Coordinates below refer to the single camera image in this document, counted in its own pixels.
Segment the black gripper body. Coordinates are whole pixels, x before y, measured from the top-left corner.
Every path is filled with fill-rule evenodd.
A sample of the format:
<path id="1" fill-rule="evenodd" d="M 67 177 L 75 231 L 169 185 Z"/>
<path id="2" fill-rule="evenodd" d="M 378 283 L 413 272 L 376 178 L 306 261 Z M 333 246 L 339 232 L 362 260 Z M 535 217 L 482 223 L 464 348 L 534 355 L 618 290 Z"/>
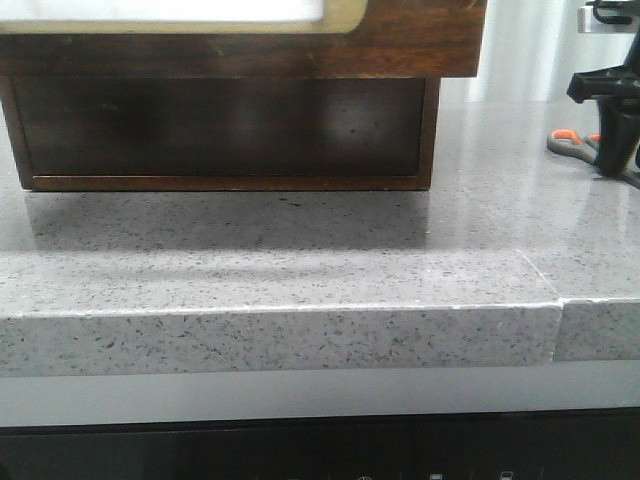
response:
<path id="1" fill-rule="evenodd" d="M 576 103 L 587 100 L 619 103 L 639 109 L 639 2 L 587 1 L 578 9 L 581 34 L 633 34 L 634 40 L 621 65 L 575 73 L 567 95 Z"/>

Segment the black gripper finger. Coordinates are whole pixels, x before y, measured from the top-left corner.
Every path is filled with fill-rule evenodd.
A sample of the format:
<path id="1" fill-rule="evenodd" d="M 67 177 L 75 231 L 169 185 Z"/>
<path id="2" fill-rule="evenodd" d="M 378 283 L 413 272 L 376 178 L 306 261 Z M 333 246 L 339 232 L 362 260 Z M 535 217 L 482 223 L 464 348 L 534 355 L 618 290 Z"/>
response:
<path id="1" fill-rule="evenodd" d="M 639 141 L 639 99 L 597 101 L 600 144 L 597 167 L 604 176 L 620 176 Z"/>

